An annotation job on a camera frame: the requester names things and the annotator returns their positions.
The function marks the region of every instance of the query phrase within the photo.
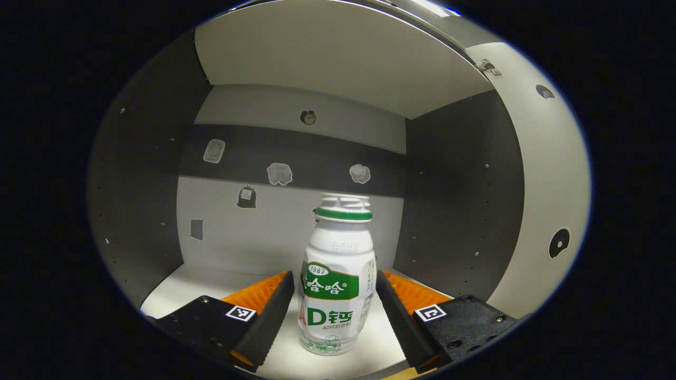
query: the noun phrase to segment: gray side wall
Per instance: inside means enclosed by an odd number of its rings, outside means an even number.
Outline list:
[[[183,263],[176,227],[178,161],[186,131],[212,87],[193,35],[181,36],[131,78],[105,115],[91,156],[92,232],[111,276],[137,308]]]
[[[394,268],[446,294],[487,300],[523,215],[523,163],[507,109],[495,91],[458,101],[409,120],[406,142]]]

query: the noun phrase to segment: bottle cap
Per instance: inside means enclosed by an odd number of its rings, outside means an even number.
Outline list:
[[[368,197],[363,195],[324,193],[316,215],[319,219],[363,223],[373,218],[373,213],[368,209],[370,206]]]

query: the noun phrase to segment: door hinge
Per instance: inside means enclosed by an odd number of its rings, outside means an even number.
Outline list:
[[[490,71],[493,75],[502,75],[502,72],[496,69],[496,67],[485,58],[481,60],[481,64],[477,65],[477,68],[481,71]]]

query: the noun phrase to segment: white plastic bottle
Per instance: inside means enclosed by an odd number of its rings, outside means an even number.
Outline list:
[[[325,193],[306,248],[299,293],[300,342],[320,355],[354,348],[376,283],[368,197]]]

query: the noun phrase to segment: white ceiling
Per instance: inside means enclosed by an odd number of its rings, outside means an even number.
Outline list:
[[[393,16],[335,0],[278,0],[199,26],[213,85],[321,91],[406,118],[493,89],[448,46]]]

